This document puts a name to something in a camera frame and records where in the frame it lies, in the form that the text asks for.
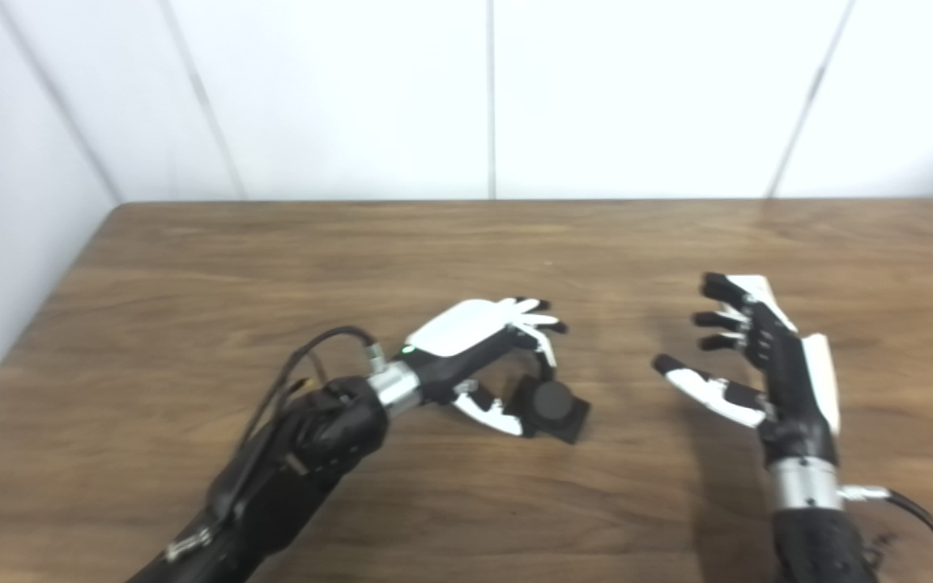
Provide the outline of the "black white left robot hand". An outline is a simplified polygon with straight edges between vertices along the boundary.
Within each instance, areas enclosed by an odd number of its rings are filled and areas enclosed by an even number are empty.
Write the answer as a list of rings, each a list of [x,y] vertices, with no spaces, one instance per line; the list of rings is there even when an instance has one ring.
[[[538,362],[535,381],[554,381],[558,362],[548,333],[567,334],[568,326],[548,310],[547,301],[523,296],[462,301],[412,332],[394,361],[414,374],[422,405],[454,406],[485,427],[532,438],[535,422],[483,387],[475,374],[522,350]]]

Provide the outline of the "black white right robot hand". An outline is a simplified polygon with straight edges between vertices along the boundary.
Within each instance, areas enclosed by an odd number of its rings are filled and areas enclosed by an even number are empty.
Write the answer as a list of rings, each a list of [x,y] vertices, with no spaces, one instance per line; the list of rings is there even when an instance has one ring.
[[[762,275],[706,272],[700,293],[722,309],[693,314],[693,325],[721,332],[697,346],[737,351],[761,373],[762,389],[690,368],[667,354],[653,359],[655,372],[711,412],[755,429],[767,467],[793,457],[839,466],[839,396],[827,337],[801,336]]]

